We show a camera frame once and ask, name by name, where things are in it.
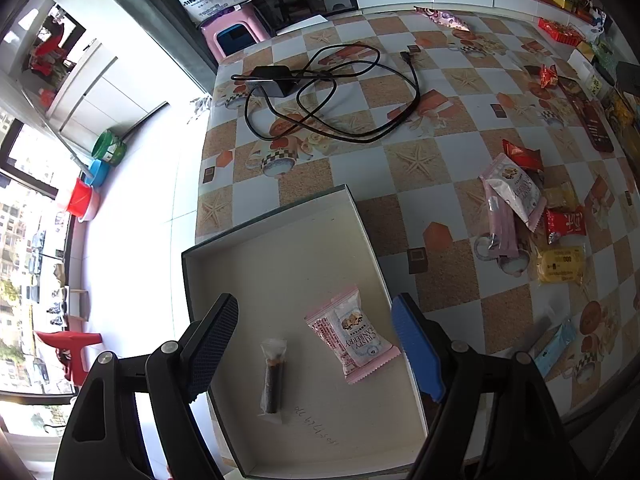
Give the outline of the pink plastic stool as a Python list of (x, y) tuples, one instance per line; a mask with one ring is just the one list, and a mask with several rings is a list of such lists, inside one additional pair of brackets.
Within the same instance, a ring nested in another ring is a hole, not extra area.
[(224, 10), (201, 24), (200, 31), (217, 62), (271, 37), (264, 20), (251, 3)]

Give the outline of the light blue snack packet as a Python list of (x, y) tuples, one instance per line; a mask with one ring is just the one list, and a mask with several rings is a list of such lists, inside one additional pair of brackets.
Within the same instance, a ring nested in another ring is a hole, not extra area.
[(574, 342), (577, 330), (570, 318), (566, 318), (558, 327), (548, 344), (534, 357), (536, 367), (546, 378), (559, 361), (564, 351)]

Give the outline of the pink cranberry crisp packet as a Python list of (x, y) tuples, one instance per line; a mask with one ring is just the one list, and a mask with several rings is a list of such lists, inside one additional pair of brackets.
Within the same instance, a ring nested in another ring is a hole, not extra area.
[(307, 314), (305, 322), (340, 361), (349, 385), (400, 356), (400, 350), (376, 330), (362, 310), (357, 286)]

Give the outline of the dark red snack packet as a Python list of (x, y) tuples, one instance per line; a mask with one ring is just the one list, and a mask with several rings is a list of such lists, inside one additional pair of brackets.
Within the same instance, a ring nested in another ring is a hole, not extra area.
[(542, 162), (541, 152), (539, 150), (531, 150), (523, 148), (506, 139), (502, 140), (503, 153), (508, 156), (514, 164), (517, 164), (525, 171), (544, 171), (544, 163)]

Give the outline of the pink snack packet on table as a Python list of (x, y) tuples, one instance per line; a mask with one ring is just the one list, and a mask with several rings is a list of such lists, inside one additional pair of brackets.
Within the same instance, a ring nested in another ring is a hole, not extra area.
[(535, 232), (547, 207), (547, 200), (538, 185), (506, 154), (499, 154), (480, 174), (513, 210), (530, 232)]

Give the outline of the purple cone snack packet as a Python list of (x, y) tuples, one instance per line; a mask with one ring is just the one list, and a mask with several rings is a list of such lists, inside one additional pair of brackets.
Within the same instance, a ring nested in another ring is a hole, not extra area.
[(460, 30), (460, 32), (469, 32), (471, 30), (468, 24), (448, 11), (424, 8), (424, 6), (415, 6), (414, 10), (416, 11), (416, 13), (426, 16), (429, 20), (431, 20), (438, 26), (446, 27), (453, 30)]

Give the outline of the black power adapter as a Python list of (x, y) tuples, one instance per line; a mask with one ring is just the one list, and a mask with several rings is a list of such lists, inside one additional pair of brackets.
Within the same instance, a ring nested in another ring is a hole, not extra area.
[(297, 84), (291, 70), (286, 65), (257, 66), (250, 73), (247, 87), (262, 92), (263, 96), (284, 98)]

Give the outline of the dark roll snack packet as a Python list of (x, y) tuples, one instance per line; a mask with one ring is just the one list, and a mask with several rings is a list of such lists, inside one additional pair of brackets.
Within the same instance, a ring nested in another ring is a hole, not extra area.
[(260, 345), (265, 359), (264, 384), (260, 397), (260, 417), (281, 422), (283, 375), (288, 343), (284, 339), (265, 339)]

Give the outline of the blue basin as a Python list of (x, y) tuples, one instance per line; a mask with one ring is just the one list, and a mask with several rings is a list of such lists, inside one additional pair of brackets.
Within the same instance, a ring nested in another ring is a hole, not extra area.
[(110, 169), (111, 165), (108, 162), (104, 162), (101, 159), (93, 159), (89, 167), (90, 176), (85, 174), (82, 180), (92, 188), (100, 188), (106, 180)]

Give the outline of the white shallow cardboard box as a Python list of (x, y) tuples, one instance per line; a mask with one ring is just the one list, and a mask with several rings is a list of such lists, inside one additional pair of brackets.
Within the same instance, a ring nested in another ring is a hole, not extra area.
[[(278, 208), (182, 256), (191, 318), (222, 294), (239, 317), (208, 390), (219, 434), (253, 479), (406, 474), (426, 438), (418, 387), (398, 356), (355, 385), (305, 316), (357, 286), (378, 332), (396, 337), (378, 260), (344, 185)], [(288, 343), (281, 422), (260, 417), (265, 339)]]

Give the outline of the red plastic stool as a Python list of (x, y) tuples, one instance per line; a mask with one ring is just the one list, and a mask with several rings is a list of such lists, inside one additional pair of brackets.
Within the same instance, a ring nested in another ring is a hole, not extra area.
[(56, 333), (37, 332), (39, 339), (53, 348), (58, 360), (64, 368), (64, 375), (75, 387), (80, 388), (88, 375), (85, 370), (82, 352), (86, 347), (100, 344), (102, 336), (99, 333), (73, 332), (62, 330)]

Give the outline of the green bucket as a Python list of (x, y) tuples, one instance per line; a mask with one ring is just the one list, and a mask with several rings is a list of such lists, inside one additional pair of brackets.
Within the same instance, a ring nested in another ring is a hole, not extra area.
[(104, 130), (93, 145), (91, 156), (116, 167), (124, 159), (127, 145), (120, 136), (111, 129)]

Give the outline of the red basin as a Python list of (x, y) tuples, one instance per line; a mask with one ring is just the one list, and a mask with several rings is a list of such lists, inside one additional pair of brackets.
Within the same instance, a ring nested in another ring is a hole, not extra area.
[(99, 192), (83, 180), (77, 179), (73, 191), (70, 193), (66, 211), (80, 222), (88, 222), (94, 219), (100, 205)]

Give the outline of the yellow clear snack packet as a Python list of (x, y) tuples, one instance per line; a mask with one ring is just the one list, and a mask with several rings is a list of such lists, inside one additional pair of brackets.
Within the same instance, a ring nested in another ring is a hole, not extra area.
[(580, 246), (546, 249), (537, 255), (538, 280), (544, 284), (580, 284), (586, 270), (584, 248)]

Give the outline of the red box on shelf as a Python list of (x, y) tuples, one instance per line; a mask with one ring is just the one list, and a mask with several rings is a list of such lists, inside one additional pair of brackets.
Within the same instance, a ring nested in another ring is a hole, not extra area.
[(577, 47), (584, 40), (584, 36), (570, 25), (563, 25), (556, 21), (549, 21), (545, 18), (538, 18), (538, 27), (546, 32), (551, 39), (559, 44), (567, 44)]

